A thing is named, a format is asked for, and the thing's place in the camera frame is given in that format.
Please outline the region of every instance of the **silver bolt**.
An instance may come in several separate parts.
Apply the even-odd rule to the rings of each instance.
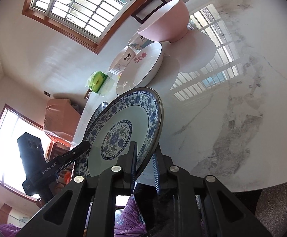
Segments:
[[[111,170],[112,170],[113,172],[119,172],[120,170],[122,170],[122,168],[121,168],[120,166],[113,166],[113,167],[111,168]]]
[[[83,180],[84,180],[84,177],[81,175],[74,177],[74,182],[76,182],[76,183],[83,182]]]
[[[179,169],[180,169],[180,168],[179,168],[178,166],[171,166],[171,167],[170,167],[170,171],[171,171],[171,172],[177,172],[177,171],[179,171]]]
[[[213,182],[216,181],[216,178],[214,176],[212,176],[212,175],[209,175],[209,176],[206,177],[206,181],[210,182],[210,183],[213,183]]]

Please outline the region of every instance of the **white plate with red flower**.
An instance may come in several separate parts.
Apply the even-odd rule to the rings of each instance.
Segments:
[[[124,92],[135,87],[144,87],[155,77],[163,60],[161,43],[154,42],[141,50],[122,72],[116,87],[116,93]]]

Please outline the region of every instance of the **pink bowl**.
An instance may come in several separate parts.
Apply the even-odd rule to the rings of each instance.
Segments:
[[[187,34],[190,14],[182,0],[172,0],[152,14],[138,34],[154,42],[176,42]]]

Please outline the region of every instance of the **blue and white plate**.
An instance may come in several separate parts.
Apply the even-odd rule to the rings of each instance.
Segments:
[[[76,160],[74,175],[99,175],[116,165],[118,157],[128,153],[130,141],[136,141],[138,178],[158,144],[162,123],[162,103],[153,89],[140,87],[125,92],[86,131],[83,140],[90,142],[91,149]]]
[[[108,102],[107,101],[104,101],[103,103],[101,103],[97,109],[95,110],[95,112],[93,113],[87,127],[86,127],[86,130],[85,130],[85,134],[84,134],[84,138],[86,137],[86,134],[90,128],[90,126],[92,125],[92,123],[95,121],[95,119],[99,116],[99,114],[101,114],[101,112],[107,107],[108,105]]]

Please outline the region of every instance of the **gray speckled floor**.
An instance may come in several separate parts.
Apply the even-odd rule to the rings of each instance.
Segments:
[[[281,237],[287,231],[287,183],[262,191],[255,216],[273,237]]]

